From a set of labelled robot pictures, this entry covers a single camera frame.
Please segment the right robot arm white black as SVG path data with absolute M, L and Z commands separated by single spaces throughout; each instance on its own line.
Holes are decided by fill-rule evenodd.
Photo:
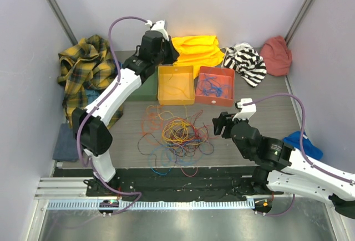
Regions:
M 262 136 L 248 122 L 228 112 L 212 120 L 214 134 L 231 139 L 241 156 L 256 164 L 250 181 L 255 193 L 297 194 L 327 204 L 342 216 L 354 218 L 354 174 L 305 158 L 301 150 Z

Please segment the right aluminium corner rail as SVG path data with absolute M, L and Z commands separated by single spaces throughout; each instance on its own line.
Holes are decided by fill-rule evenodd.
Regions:
M 293 20 L 286 36 L 285 36 L 285 41 L 287 45 L 290 45 L 293 37 L 295 36 L 298 28 L 300 27 L 301 23 L 305 19 L 308 11 L 311 9 L 313 3 L 315 0 L 304 0 L 301 8 L 299 9 L 295 19 Z

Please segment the left aluminium corner rail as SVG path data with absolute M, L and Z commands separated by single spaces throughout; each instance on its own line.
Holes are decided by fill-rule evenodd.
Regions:
M 68 21 L 66 20 L 58 2 L 56 0 L 46 0 L 54 13 L 56 19 L 58 20 L 60 26 L 62 27 L 64 33 L 66 34 L 67 38 L 70 40 L 72 45 L 76 45 L 78 40 L 75 37 Z

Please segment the yellow plaid flannel shirt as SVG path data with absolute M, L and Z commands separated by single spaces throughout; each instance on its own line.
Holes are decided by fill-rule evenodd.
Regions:
M 58 57 L 60 75 L 57 83 L 64 88 L 62 107 L 69 127 L 73 127 L 73 111 L 89 104 L 87 92 L 101 94 L 117 77 L 118 71 L 109 42 L 99 35 L 82 38 Z

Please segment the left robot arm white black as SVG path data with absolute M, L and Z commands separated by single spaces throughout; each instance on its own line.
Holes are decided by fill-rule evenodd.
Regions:
M 113 142 L 108 130 L 111 119 L 124 101 L 155 73 L 158 65 L 172 64 L 178 56 L 165 30 L 146 31 L 136 53 L 127 58 L 117 78 L 90 105 L 72 113 L 78 151 L 91 160 L 104 195 L 112 196 L 118 189 L 109 153 Z

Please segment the black white striped cloth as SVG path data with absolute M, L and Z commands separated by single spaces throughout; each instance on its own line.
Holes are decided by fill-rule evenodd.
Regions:
M 249 43 L 238 43 L 225 48 L 224 68 L 237 72 L 252 88 L 257 87 L 267 74 L 263 57 Z

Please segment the green plastic tray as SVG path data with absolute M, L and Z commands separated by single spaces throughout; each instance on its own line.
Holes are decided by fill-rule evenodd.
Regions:
M 126 101 L 157 101 L 158 99 L 158 72 L 150 76 Z

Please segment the dark grey folded cloth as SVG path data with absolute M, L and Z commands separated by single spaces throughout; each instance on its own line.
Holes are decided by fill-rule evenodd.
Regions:
M 60 162 L 76 162 L 79 159 L 76 139 L 67 123 L 60 125 L 52 159 Z

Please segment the red orange plastic tray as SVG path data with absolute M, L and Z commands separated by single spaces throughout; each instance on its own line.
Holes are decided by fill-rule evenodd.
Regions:
M 201 66 L 195 102 L 231 107 L 234 104 L 235 72 L 232 69 Z

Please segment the aluminium corner rail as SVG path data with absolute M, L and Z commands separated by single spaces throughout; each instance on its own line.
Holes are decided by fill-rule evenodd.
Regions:
M 313 3 L 315 0 L 304 0 L 301 8 L 299 9 L 295 19 L 293 20 L 286 36 L 285 36 L 285 41 L 287 45 L 290 45 L 293 37 L 295 36 L 298 28 L 300 27 L 301 23 L 305 19 L 308 11 L 311 9 Z
M 68 21 L 66 20 L 58 2 L 56 0 L 46 0 L 54 13 L 56 19 L 58 20 L 60 26 L 62 27 L 64 33 L 66 34 L 67 38 L 70 40 L 72 45 L 76 45 L 78 40 L 75 37 Z

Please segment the yellow plastic tray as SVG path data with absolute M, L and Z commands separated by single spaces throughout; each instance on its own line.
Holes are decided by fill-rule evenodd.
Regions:
M 193 66 L 158 67 L 158 102 L 160 105 L 192 105 L 195 102 Z

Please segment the pink red cloth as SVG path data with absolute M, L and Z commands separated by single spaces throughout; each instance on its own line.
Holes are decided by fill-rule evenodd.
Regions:
M 276 36 L 268 39 L 261 51 L 267 73 L 272 76 L 286 76 L 292 63 L 292 52 L 288 49 L 285 39 Z

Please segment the yellow cloth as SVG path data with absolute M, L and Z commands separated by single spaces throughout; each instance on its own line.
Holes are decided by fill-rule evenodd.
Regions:
M 197 35 L 171 39 L 179 57 L 174 65 L 217 66 L 224 58 L 216 35 Z

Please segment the blue cloth at right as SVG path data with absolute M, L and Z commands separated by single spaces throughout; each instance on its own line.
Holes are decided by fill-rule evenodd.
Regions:
M 296 131 L 284 137 L 282 141 L 300 150 L 300 137 L 301 132 Z M 323 152 L 318 147 L 312 144 L 305 132 L 302 135 L 302 144 L 305 154 L 307 156 L 312 157 L 318 161 L 321 160 L 321 158 L 323 157 Z

